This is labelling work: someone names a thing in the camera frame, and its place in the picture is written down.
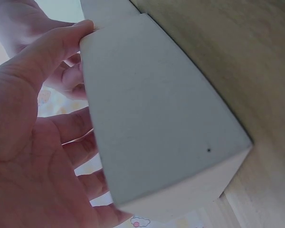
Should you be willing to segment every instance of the hand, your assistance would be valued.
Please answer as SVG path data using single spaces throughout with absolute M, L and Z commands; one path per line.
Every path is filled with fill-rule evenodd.
M 0 41 L 14 57 L 44 33 L 73 23 L 49 19 L 33 0 L 0 0 Z M 61 62 L 45 85 L 71 99 L 86 99 L 80 54 Z
M 0 228 L 110 228 L 129 218 L 91 206 L 107 192 L 102 171 L 74 173 L 97 153 L 88 109 L 37 118 L 42 83 L 92 31 L 90 21 L 51 30 L 0 66 Z

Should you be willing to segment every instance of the pink cartoon print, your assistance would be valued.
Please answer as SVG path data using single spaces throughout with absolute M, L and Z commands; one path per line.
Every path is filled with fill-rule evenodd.
M 145 218 L 140 218 L 140 217 L 133 217 L 131 219 L 131 223 L 132 225 L 136 228 L 136 227 L 147 227 L 151 221 Z
M 51 91 L 49 90 L 41 90 L 38 95 L 38 107 L 42 106 L 46 102 L 48 102 L 51 97 Z

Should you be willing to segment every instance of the light wood surface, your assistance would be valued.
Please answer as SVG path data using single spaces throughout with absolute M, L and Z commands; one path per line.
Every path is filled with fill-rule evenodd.
M 133 2 L 202 70 L 255 142 L 226 198 L 201 216 L 214 228 L 285 228 L 285 0 Z

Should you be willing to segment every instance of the white box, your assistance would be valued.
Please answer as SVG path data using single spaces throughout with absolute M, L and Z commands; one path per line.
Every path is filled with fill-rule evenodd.
M 252 143 L 173 40 L 141 14 L 84 38 L 81 55 L 116 206 L 169 221 L 217 199 Z
M 140 14 L 129 0 L 81 0 L 81 7 L 85 19 L 92 20 L 97 29 L 120 26 L 123 20 Z

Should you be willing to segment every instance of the patterned cloth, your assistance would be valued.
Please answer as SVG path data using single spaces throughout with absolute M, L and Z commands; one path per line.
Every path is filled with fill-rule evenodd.
M 58 114 L 67 114 L 87 107 L 87 101 L 72 101 L 61 95 L 57 91 L 43 87 L 38 96 L 38 116 L 47 117 Z M 99 155 L 75 170 L 76 175 L 90 174 L 102 168 Z M 93 206 L 108 205 L 112 203 L 110 193 L 107 193 L 91 201 Z M 178 218 L 168 224 L 161 224 L 150 221 L 147 218 L 141 218 L 138 215 L 133 216 L 125 223 L 117 226 L 118 228 L 205 228 L 200 221 L 197 213 L 191 212 L 182 218 Z

